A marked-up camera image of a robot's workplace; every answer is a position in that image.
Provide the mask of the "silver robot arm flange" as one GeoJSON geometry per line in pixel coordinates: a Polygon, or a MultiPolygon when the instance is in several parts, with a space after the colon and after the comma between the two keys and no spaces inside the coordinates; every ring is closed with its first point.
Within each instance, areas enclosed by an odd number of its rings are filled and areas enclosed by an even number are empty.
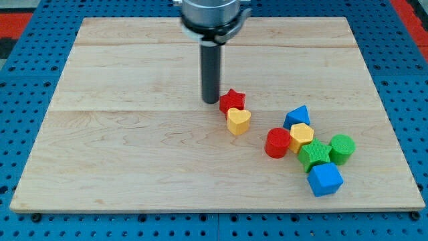
{"type": "Polygon", "coordinates": [[[243,28],[252,9],[240,0],[178,0],[181,27],[185,35],[203,47],[226,44],[243,28]]]}

